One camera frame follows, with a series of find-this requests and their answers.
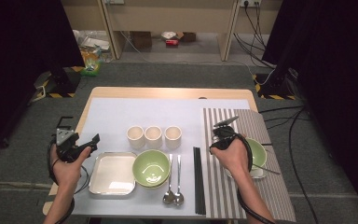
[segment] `paper cup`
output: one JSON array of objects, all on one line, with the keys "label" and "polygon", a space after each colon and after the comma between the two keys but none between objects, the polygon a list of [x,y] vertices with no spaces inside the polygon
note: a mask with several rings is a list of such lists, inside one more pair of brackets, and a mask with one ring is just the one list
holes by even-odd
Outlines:
[{"label": "paper cup", "polygon": [[162,146],[162,131],[158,126],[148,127],[145,131],[145,141],[149,149],[159,149]]},{"label": "paper cup", "polygon": [[180,146],[182,130],[177,126],[168,127],[165,130],[165,146],[169,149],[176,149]]},{"label": "paper cup", "polygon": [[140,126],[130,127],[127,130],[127,139],[132,148],[140,149],[145,145],[144,129]]}]

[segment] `gray striped mat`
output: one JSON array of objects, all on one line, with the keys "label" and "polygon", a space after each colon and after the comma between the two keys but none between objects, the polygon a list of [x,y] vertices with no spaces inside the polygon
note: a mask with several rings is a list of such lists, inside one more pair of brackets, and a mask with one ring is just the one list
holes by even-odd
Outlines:
[{"label": "gray striped mat", "polygon": [[[231,126],[237,133],[245,133],[247,137],[262,143],[269,144],[269,133],[263,117],[245,109],[203,108],[203,131],[205,147],[213,143],[213,125],[221,120],[229,119],[235,115],[240,116]],[[272,146],[266,146],[268,151],[265,167],[281,172]],[[237,200],[237,187],[234,180],[228,177],[216,157],[211,156],[209,150],[201,151],[203,167],[203,181],[205,186],[206,217],[210,218],[246,218],[245,212]],[[269,211],[277,220],[296,221],[295,211],[290,202],[287,188],[282,175],[266,173],[266,177],[255,179],[262,198]]]}]

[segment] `gray carpet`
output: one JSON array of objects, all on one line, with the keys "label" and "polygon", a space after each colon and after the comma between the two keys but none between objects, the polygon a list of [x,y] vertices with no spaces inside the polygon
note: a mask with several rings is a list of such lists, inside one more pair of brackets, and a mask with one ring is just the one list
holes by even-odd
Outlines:
[{"label": "gray carpet", "polygon": [[[265,72],[252,67],[253,72]],[[43,81],[41,76],[37,83]],[[299,100],[266,100],[255,94],[248,69],[239,65],[195,65],[152,63],[104,63],[97,77],[83,77],[74,98],[45,98],[24,111],[9,138],[9,147],[0,149],[0,182],[43,184],[39,188],[0,185],[0,224],[41,223],[42,207],[48,195],[46,151],[48,141],[62,116],[72,116],[62,125],[77,125],[91,90],[97,86],[226,88],[249,89],[259,111],[302,105]],[[265,120],[288,118],[298,109],[263,113]],[[343,171],[329,158],[328,149],[313,121],[304,112],[292,132],[294,161],[300,179],[320,223],[358,223],[358,197]],[[267,121],[267,127],[285,119]],[[288,139],[292,121],[269,129],[282,175],[291,196],[298,223],[314,223],[310,208],[298,185],[290,160]],[[68,223],[86,223],[71,217]]]}]

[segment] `electrical outlet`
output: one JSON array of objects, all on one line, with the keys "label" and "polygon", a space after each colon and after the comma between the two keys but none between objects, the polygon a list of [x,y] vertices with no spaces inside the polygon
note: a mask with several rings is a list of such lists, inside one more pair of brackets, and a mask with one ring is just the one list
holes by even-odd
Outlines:
[{"label": "electrical outlet", "polygon": [[256,4],[261,5],[261,0],[241,0],[240,6],[245,7],[245,1],[247,1],[248,7],[256,7]]}]

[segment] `spoon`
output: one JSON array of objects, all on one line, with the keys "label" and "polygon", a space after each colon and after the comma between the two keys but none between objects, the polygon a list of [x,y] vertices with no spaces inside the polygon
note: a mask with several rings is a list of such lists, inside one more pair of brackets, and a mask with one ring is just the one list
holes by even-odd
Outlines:
[{"label": "spoon", "polygon": [[175,201],[174,201],[176,205],[181,205],[185,201],[185,197],[180,192],[180,168],[181,168],[180,155],[178,155],[178,191],[175,193]]},{"label": "spoon", "polygon": [[[170,154],[170,173],[172,170],[172,154]],[[168,191],[165,192],[164,197],[162,197],[162,201],[166,204],[173,203],[173,200],[175,200],[175,195],[173,195],[173,192],[171,191],[171,174],[170,177],[168,177]]]},{"label": "spoon", "polygon": [[281,173],[278,173],[278,172],[276,172],[276,171],[271,171],[271,170],[269,170],[269,169],[267,169],[267,168],[258,166],[258,165],[256,165],[256,164],[253,164],[253,166],[258,167],[258,168],[260,168],[260,169],[262,169],[262,170],[265,170],[265,171],[267,171],[267,172],[273,173],[273,174],[275,174],[275,175],[280,175],[280,174],[281,174]]}]

